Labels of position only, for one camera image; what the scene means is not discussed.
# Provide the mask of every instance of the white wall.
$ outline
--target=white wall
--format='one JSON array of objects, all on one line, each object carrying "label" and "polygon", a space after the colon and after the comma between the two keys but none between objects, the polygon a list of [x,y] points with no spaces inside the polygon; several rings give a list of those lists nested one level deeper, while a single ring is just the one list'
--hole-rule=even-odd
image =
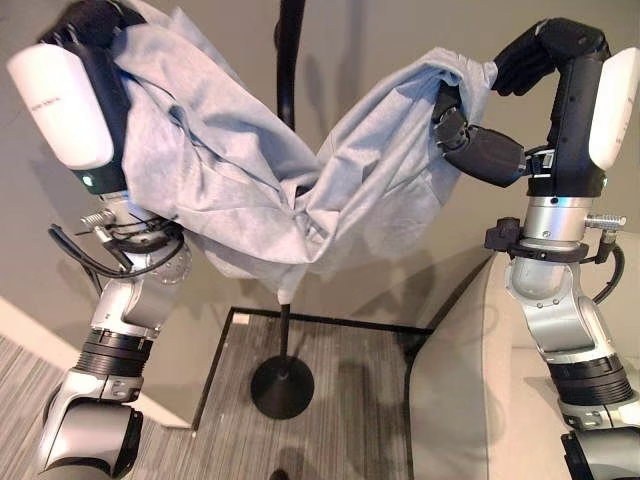
[{"label": "white wall", "polygon": [[[177,3],[151,2],[165,11]],[[180,3],[254,95],[273,109],[272,34],[278,1]],[[64,4],[62,0],[3,0],[0,63],[33,42]],[[538,19],[553,16],[602,28],[613,51],[638,44],[640,38],[636,0],[307,0],[297,76],[298,132],[317,148],[335,121],[378,80],[433,46],[490,60]],[[555,78],[545,79],[523,98],[492,98],[484,125],[526,146],[542,143],[555,82]],[[46,227],[56,221],[67,230],[78,229],[78,218],[91,210],[92,200],[55,161],[4,68],[0,69],[0,93],[0,294],[79,347],[94,294],[77,265],[49,241]],[[601,210],[628,215],[629,230],[636,232],[640,231],[639,115],[636,108],[619,161],[610,171],[610,186],[599,201]],[[331,280],[310,276],[294,301],[294,310],[426,324],[454,286],[486,257],[480,247],[486,228],[500,216],[524,214],[525,183],[503,191],[462,178],[417,252],[399,261],[343,272]],[[184,397],[182,386],[192,384],[191,391],[196,392],[203,368],[185,373],[182,367],[204,365],[210,358],[231,305],[276,306],[272,295],[256,282],[225,279],[202,257],[196,255],[195,260],[197,268],[167,325],[174,333],[161,337],[154,355],[157,367],[150,365],[146,372],[148,388],[165,388],[169,403],[175,404]],[[193,342],[198,338],[207,346],[196,348]],[[175,379],[183,376],[176,388]]]}]

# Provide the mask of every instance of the gray carpet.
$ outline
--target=gray carpet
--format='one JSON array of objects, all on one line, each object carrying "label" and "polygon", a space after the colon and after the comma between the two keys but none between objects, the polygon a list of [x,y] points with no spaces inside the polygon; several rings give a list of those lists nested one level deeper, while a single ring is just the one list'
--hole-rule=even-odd
[{"label": "gray carpet", "polygon": [[[293,321],[296,351],[315,376],[315,394],[298,417],[278,421],[251,403],[261,361],[278,352],[279,320],[233,323],[195,437],[145,420],[132,474],[142,479],[407,480],[405,362],[392,332]],[[31,479],[29,459],[46,393],[61,372],[0,339],[0,475]]]}]

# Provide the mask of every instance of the black pole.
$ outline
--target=black pole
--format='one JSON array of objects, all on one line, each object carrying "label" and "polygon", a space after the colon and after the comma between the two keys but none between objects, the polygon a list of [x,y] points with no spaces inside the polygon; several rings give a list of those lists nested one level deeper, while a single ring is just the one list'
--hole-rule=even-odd
[{"label": "black pole", "polygon": [[278,48],[277,98],[278,118],[291,130],[296,129],[294,93],[296,61],[302,31],[305,0],[282,0],[280,21],[276,27]]},{"label": "black pole", "polygon": [[[304,2],[280,2],[280,20],[275,33],[278,48],[278,117],[294,131],[296,59]],[[309,367],[299,358],[287,355],[290,310],[291,305],[286,304],[282,305],[280,311],[280,355],[263,362],[251,380],[253,403],[267,417],[275,419],[293,418],[304,412],[315,389]]]},{"label": "black pole", "polygon": [[280,310],[280,356],[287,358],[289,349],[289,312],[291,305],[282,305]]}]

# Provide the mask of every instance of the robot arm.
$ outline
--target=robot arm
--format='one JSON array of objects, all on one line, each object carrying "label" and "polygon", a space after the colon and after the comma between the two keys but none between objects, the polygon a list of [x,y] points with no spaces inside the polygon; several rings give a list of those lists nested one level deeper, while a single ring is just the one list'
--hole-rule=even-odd
[{"label": "robot arm", "polygon": [[[127,404],[139,396],[153,341],[190,268],[181,227],[134,205],[121,167],[130,105],[108,47],[118,29],[142,22],[119,3],[81,1],[8,65],[57,158],[99,196],[102,210],[82,223],[119,265],[97,262],[60,227],[49,229],[100,301],[77,364],[45,411],[36,461],[47,478],[122,478],[132,468],[143,416]],[[100,277],[109,278],[104,289]]]},{"label": "robot arm", "polygon": [[[609,57],[602,32],[566,19],[534,25],[498,55],[494,89],[501,95],[522,95],[560,71],[548,143],[529,152],[502,134],[468,126],[457,89],[443,85],[433,115],[444,157],[461,170],[503,187],[530,176],[524,226],[499,220],[485,246],[513,260],[507,289],[522,306],[574,429],[562,437],[573,480],[640,477],[640,396],[596,303],[580,288],[580,263],[603,263],[613,251],[619,277],[624,262],[615,245],[624,217],[590,215],[590,209],[624,137],[640,51]],[[603,231],[590,259],[581,243],[586,227]]]}]

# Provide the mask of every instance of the gray cloth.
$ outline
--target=gray cloth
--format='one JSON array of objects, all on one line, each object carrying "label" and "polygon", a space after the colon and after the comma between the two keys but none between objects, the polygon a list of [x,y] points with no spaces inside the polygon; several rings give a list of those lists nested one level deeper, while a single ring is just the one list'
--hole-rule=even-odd
[{"label": "gray cloth", "polygon": [[430,123],[440,80],[477,122],[496,75],[434,49],[381,81],[317,155],[242,85],[177,9],[114,44],[132,98],[123,167],[132,200],[197,234],[225,275],[258,278],[289,303],[306,271],[406,254],[458,171]]}]

